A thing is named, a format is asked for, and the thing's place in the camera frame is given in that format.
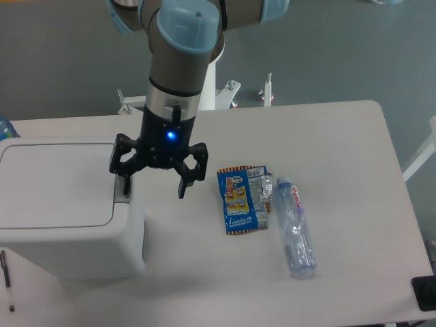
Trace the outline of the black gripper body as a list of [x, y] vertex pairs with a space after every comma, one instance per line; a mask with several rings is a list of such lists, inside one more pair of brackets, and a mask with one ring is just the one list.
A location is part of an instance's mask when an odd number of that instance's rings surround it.
[[163, 118], [145, 108], [140, 135], [133, 156], [134, 168], [186, 168], [189, 141], [195, 119], [181, 119], [180, 104], [170, 107], [170, 117]]

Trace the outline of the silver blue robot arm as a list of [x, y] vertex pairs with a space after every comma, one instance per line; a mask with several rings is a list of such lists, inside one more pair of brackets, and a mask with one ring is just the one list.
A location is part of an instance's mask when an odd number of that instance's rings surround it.
[[143, 168], [175, 170], [178, 196], [206, 175], [208, 150], [190, 138], [208, 65], [223, 50], [231, 29], [282, 17], [287, 1], [108, 1], [114, 25], [124, 33], [143, 30], [152, 54], [140, 134], [115, 138], [109, 171], [131, 189]]

